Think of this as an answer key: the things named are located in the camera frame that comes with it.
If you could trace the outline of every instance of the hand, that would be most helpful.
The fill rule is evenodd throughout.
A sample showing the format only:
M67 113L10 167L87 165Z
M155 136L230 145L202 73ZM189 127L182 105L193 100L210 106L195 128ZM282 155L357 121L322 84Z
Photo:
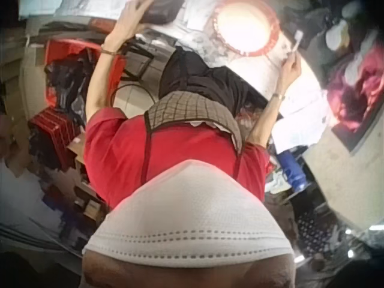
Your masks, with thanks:
M140 20L153 1L129 0L121 11L114 29L106 37L104 48L108 51L116 52L126 40L133 38L140 29Z
M284 95L288 87L301 75L301 57L298 52L291 53L283 64L277 82L276 93Z

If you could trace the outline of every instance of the checkered fabric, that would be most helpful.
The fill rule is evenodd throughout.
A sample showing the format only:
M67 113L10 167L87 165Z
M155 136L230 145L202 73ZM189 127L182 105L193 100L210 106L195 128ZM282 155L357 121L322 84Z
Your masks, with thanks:
M171 92L148 110L151 131L178 122L207 121L216 123L230 131L236 151L240 154L243 146L238 123L227 107L196 93Z

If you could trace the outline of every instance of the white face mask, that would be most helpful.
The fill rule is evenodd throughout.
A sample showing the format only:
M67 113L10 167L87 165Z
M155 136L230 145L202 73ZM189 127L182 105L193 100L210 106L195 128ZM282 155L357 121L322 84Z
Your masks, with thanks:
M263 204L220 169L185 161L123 200L86 250L140 265L207 268L290 254Z

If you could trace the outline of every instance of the red shirt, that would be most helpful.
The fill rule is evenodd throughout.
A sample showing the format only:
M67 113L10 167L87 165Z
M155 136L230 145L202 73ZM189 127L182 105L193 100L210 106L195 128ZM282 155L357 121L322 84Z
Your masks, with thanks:
M98 111L86 126L84 159L91 185L116 207L140 187L146 127L144 117L127 119L120 109ZM229 133L206 124L178 124L152 135L147 181L185 160L200 160L233 176L236 151ZM249 143L241 155L237 181L260 200L264 198L269 155Z

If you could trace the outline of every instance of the red basket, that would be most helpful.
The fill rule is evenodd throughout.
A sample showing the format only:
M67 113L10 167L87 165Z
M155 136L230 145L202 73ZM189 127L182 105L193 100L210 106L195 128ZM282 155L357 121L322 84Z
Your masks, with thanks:
M84 48L90 48L96 51L97 57L100 56L101 47L98 44L85 42L82 40L61 39L49 40L46 46L45 64L50 64L52 61L66 58L69 54L80 53ZM112 63L111 74L109 76L108 86L108 103L112 106L115 99L112 99L112 94L118 87L120 78L125 67L125 58L122 56L115 57ZM56 106L56 91L53 88L46 87L46 101L49 106Z

